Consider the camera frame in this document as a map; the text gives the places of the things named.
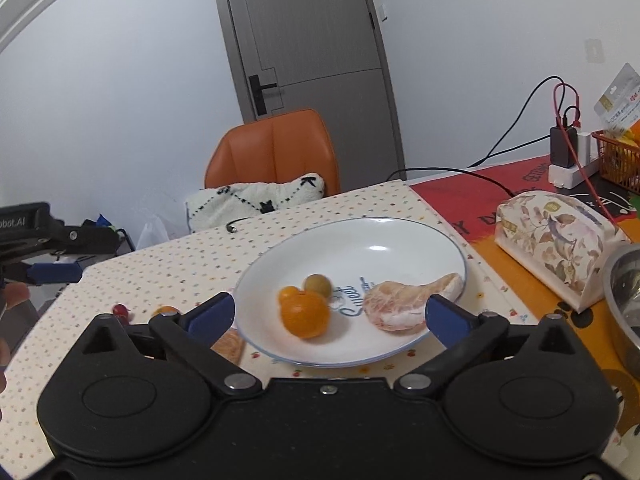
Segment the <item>white black patterned cushion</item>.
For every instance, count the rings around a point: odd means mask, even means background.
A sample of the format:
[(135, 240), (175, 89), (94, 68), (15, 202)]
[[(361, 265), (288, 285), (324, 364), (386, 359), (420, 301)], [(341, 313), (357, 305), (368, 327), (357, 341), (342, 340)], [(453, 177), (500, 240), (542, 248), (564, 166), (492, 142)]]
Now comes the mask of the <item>white black patterned cushion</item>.
[(285, 183), (235, 183), (204, 188), (186, 200), (186, 221), (191, 233), (260, 214), (321, 200), (326, 184), (318, 174), (303, 174)]

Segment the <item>grey door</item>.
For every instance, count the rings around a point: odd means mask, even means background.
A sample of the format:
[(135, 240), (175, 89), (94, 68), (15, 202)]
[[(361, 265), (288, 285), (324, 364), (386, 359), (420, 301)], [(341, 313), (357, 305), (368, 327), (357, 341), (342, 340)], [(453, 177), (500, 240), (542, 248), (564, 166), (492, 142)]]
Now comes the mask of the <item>grey door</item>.
[[(372, 0), (216, 0), (244, 122), (310, 108), (328, 128), (346, 190), (404, 166)], [(248, 77), (278, 84), (257, 116)]]

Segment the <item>orange leather chair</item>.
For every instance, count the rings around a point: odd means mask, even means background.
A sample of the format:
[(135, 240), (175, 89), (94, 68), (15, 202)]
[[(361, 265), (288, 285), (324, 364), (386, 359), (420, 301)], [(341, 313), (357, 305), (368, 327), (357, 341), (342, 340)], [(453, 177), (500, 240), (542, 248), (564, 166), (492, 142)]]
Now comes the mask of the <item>orange leather chair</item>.
[(322, 177), (326, 196), (341, 192), (326, 125), (315, 110), (296, 110), (229, 130), (209, 161), (204, 186), (286, 183), (311, 172)]

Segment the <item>red plastic basket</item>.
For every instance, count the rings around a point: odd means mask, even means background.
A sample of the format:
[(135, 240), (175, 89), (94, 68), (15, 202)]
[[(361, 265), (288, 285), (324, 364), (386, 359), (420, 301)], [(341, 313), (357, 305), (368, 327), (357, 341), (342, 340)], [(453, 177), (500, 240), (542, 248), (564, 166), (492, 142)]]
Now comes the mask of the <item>red plastic basket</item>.
[(592, 135), (597, 142), (600, 176), (626, 188), (634, 194), (640, 192), (640, 159), (637, 145), (612, 138), (604, 131)]

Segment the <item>white power strip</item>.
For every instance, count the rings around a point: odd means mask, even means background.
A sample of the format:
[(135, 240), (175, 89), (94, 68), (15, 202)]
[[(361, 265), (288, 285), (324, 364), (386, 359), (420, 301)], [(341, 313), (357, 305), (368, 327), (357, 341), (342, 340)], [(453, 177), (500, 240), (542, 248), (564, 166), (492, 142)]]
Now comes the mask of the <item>white power strip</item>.
[[(593, 176), (599, 168), (599, 155), (597, 142), (590, 133), (577, 133), (578, 160), (584, 168), (588, 177)], [(580, 173), (578, 166), (570, 168), (562, 168), (550, 165), (548, 169), (548, 181), (555, 188), (564, 188), (564, 190), (572, 190), (578, 184), (584, 182), (585, 178)]]

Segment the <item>white ceramic plate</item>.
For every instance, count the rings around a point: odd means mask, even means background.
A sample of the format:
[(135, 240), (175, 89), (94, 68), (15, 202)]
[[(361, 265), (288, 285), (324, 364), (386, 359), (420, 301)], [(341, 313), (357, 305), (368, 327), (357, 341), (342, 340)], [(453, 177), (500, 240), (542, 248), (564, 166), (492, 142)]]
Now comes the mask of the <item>white ceramic plate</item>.
[[(425, 325), (399, 333), (375, 327), (363, 310), (366, 293), (385, 281), (425, 285), (455, 273), (465, 256), (446, 234), (393, 218), (348, 219), (316, 226), (268, 249), (235, 285), (235, 325), (256, 350), (278, 361), (320, 368), (356, 367), (403, 352), (428, 334)], [(278, 293), (311, 274), (333, 287), (328, 330), (309, 340), (282, 324)]]

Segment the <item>red printed table mat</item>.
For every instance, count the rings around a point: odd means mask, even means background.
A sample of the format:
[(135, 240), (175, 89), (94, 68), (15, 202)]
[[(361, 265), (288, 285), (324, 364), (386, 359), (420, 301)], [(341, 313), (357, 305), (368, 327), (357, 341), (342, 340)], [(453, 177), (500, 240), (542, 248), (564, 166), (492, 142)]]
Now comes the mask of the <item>red printed table mat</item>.
[(626, 477), (639, 475), (639, 382), (614, 348), (614, 320), (605, 301), (575, 310), (600, 287), (602, 266), (622, 236), (635, 242), (634, 198), (597, 177), (599, 195), (585, 185), (557, 190), (548, 157), (504, 162), (467, 174), (438, 174), (412, 188), (443, 216), (541, 318), (564, 316), (612, 385), (617, 434), (606, 459)]

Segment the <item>peeled pomelo segment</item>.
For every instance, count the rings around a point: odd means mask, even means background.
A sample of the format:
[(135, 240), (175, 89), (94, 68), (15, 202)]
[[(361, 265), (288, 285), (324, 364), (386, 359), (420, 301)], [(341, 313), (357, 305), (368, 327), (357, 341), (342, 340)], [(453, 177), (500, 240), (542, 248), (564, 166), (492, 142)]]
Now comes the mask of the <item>peeled pomelo segment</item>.
[(362, 310), (368, 320), (384, 332), (415, 330), (425, 323), (426, 303), (431, 296), (454, 301), (463, 289), (463, 278), (457, 273), (446, 274), (425, 285), (385, 281), (364, 295)]
[(231, 327), (210, 348), (232, 364), (239, 366), (245, 340), (236, 328)]

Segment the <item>floral tissue box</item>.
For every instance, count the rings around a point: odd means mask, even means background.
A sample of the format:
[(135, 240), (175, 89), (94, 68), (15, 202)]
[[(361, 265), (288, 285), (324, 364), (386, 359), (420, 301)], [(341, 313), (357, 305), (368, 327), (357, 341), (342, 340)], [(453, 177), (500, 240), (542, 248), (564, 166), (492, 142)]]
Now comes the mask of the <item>floral tissue box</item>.
[(530, 191), (497, 207), (495, 242), (580, 313), (603, 299), (605, 261), (630, 238), (573, 196)]

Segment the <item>yellow snack bag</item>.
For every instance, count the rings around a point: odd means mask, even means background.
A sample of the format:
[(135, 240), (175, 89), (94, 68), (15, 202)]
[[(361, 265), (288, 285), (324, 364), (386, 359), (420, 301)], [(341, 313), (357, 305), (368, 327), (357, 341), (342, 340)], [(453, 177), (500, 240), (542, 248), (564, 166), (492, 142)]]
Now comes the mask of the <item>yellow snack bag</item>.
[(639, 145), (639, 87), (639, 73), (626, 63), (593, 107), (608, 134), (634, 145)]

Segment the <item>stainless steel bowl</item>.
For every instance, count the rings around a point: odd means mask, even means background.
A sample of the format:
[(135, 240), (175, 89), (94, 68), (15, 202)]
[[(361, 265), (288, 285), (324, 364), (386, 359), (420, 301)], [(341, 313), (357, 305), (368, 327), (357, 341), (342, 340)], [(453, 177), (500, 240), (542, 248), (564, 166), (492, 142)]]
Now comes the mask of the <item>stainless steel bowl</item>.
[(612, 252), (602, 269), (613, 347), (634, 378), (640, 376), (639, 268), (639, 245), (631, 244)]

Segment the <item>small orange tangerine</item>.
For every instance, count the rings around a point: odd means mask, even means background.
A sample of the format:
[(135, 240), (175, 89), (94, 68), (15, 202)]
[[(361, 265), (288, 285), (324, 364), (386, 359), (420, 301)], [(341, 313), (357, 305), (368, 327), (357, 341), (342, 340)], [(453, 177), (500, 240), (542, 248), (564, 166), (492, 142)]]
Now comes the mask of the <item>small orange tangerine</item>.
[(288, 302), (295, 300), (302, 294), (302, 291), (295, 286), (285, 286), (278, 292), (278, 303), (287, 304)]

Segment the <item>black metal shelf rack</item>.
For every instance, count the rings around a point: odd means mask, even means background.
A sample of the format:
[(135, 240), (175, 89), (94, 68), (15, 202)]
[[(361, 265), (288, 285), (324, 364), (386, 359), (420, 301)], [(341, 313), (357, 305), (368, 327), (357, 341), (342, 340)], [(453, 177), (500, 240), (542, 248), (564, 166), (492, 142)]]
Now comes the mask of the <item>black metal shelf rack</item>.
[(129, 234), (122, 228), (116, 228), (107, 218), (99, 216), (96, 221), (86, 219), (82, 222), (88, 247), (101, 255), (118, 255), (121, 252), (134, 252), (136, 248)]

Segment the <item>large orange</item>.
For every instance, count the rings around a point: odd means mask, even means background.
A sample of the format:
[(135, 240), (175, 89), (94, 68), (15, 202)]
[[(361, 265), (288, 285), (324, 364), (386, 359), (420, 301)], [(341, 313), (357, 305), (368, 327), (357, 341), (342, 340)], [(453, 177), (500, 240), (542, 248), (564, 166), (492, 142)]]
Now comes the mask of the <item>large orange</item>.
[(316, 292), (300, 292), (280, 304), (280, 318), (293, 336), (312, 339), (328, 330), (331, 309), (328, 300)]

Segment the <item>translucent plastic bag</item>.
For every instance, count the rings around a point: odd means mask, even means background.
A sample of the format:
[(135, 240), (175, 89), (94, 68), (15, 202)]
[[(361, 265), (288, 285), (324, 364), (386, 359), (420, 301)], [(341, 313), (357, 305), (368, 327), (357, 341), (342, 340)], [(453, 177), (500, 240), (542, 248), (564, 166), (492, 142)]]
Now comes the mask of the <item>translucent plastic bag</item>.
[(142, 250), (167, 241), (168, 234), (162, 220), (155, 214), (152, 214), (152, 216), (149, 216), (145, 221), (136, 243), (136, 248), (137, 250)]

